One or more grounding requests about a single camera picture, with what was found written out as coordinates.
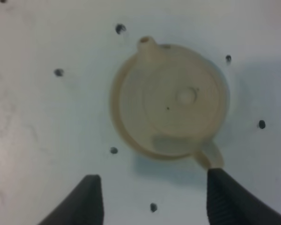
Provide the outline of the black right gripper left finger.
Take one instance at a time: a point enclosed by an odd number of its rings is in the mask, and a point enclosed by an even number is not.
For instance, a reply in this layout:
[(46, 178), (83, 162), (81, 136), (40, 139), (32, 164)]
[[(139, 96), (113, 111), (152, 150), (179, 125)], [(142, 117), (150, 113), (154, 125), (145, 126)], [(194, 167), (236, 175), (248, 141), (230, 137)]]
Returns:
[(41, 225), (102, 225), (104, 201), (101, 178), (87, 175)]

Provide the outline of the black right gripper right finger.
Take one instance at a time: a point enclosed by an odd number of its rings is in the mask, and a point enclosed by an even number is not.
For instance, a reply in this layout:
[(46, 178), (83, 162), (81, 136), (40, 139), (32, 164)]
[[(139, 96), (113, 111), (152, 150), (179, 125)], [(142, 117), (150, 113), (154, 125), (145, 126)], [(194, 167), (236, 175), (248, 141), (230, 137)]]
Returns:
[(280, 213), (220, 168), (207, 172), (207, 217), (211, 225), (281, 225)]

